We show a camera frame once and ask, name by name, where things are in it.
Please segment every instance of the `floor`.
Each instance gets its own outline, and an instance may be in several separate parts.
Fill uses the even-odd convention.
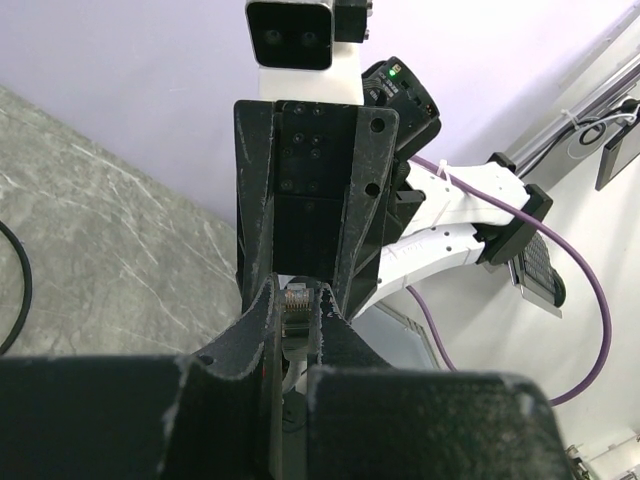
[[[2,87],[0,220],[34,279],[9,354],[192,352],[239,314],[231,227]],[[22,290],[0,237],[0,339]]]

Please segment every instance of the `white wall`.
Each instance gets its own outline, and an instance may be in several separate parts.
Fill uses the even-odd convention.
[[[244,3],[0,0],[0,83],[233,222],[232,106],[257,94]],[[479,163],[632,4],[376,0],[363,65],[403,58],[442,110],[425,154]]]
[[[587,444],[592,452],[640,431],[640,161],[598,193],[599,160],[599,153],[593,155],[549,191],[555,204],[545,221],[591,264],[613,316],[613,345],[601,377],[555,409],[567,444]],[[490,275],[481,266],[466,267],[419,285],[460,368],[521,373],[549,397],[589,371],[602,332],[595,296],[573,261],[555,246],[550,250],[567,284],[562,320],[522,300],[506,269]],[[407,293],[389,304],[422,321]]]

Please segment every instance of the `white cable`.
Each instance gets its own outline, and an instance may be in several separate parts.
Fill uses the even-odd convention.
[[[638,108],[636,108],[636,111],[634,113],[621,113],[619,115],[613,115],[611,117],[607,117],[607,118],[603,118],[601,120],[597,120],[593,123],[590,123],[589,125],[585,125],[584,127],[580,128],[579,130],[576,130],[576,132],[571,135],[571,141],[569,142],[569,145],[567,145],[567,155],[569,156],[569,158],[573,159],[573,160],[584,160],[587,157],[590,157],[591,155],[593,155],[595,152],[598,151],[598,149],[600,147],[602,147],[602,145],[604,145],[604,142],[606,142],[607,137],[606,137],[606,131],[607,131],[607,122],[611,121],[611,120],[618,120],[620,118],[625,118],[627,120],[629,120],[631,123],[635,122],[638,119],[638,110],[640,109],[640,104],[638,105]],[[592,151],[590,151],[589,153],[587,153],[586,155],[582,155],[580,157],[576,157],[575,155],[573,155],[571,153],[571,147],[573,146],[573,144],[576,142],[576,139],[580,138],[580,135],[588,130],[591,130],[593,127],[597,126],[597,125],[604,125],[604,133],[602,134],[602,141],[600,141],[598,143],[598,146],[596,148],[594,148]]]

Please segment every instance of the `purple cable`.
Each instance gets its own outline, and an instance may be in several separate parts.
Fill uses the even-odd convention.
[[[437,175],[438,167],[429,163],[424,158],[414,156],[411,159],[411,161],[417,163],[418,165],[429,170],[431,173]],[[476,188],[466,184],[462,180],[452,175],[449,175],[449,177],[451,179],[451,183],[455,187],[462,190],[463,192],[469,195],[473,195],[474,197],[477,197],[480,200],[484,200],[485,202],[493,205],[494,207],[500,208],[501,210],[504,210],[505,212],[510,213],[518,220],[522,220],[523,222],[526,222],[529,225],[532,225],[539,232],[545,234],[551,240],[556,242],[560,247],[562,247],[562,249],[565,252],[567,252],[571,256],[571,258],[573,258],[576,261],[576,263],[580,266],[582,271],[585,273],[587,280],[589,280],[589,283],[591,284],[591,287],[593,287],[593,291],[595,292],[596,298],[598,300],[598,306],[600,307],[600,314],[602,315],[602,345],[600,346],[600,352],[598,353],[598,358],[596,359],[593,367],[591,368],[591,371],[589,371],[587,376],[568,392],[563,393],[562,395],[551,399],[551,405],[556,407],[558,405],[562,405],[563,403],[568,402],[569,400],[573,400],[582,392],[584,392],[587,388],[589,388],[589,386],[595,381],[598,375],[600,375],[600,372],[602,371],[605,363],[607,362],[607,357],[609,356],[609,350],[611,350],[611,330],[612,330],[611,312],[609,311],[609,305],[607,303],[607,298],[605,296],[604,290],[602,289],[602,286],[600,285],[600,282],[598,281],[596,274],[593,272],[593,270],[591,269],[587,261],[582,257],[582,255],[580,255],[578,251],[569,244],[569,242],[567,242],[564,238],[562,238],[559,234],[554,232],[551,228],[546,226],[544,223],[533,218],[531,215],[527,215],[526,213],[521,212],[517,208],[512,207],[511,205],[503,202],[502,200],[498,200],[497,198],[494,198],[490,195],[487,195],[484,192],[481,192],[480,190],[477,190]],[[433,334],[433,338],[436,342],[436,346],[438,347],[438,351],[440,352],[440,355],[442,355],[442,358],[444,359],[445,364],[447,365],[447,367],[449,367],[450,370],[455,371],[456,368],[453,365],[453,362],[451,362],[451,359],[449,358],[449,356],[447,355],[444,349],[444,345],[442,344],[442,340],[438,335],[435,322],[433,321],[433,318],[431,316],[431,313],[429,312],[429,309],[427,308],[426,303],[413,287],[407,287],[407,290],[409,290],[409,293],[411,293],[411,295],[414,296],[414,298],[418,302],[418,305],[420,305],[422,313],[424,313],[424,316],[427,320],[429,328],[431,329],[431,333]]]

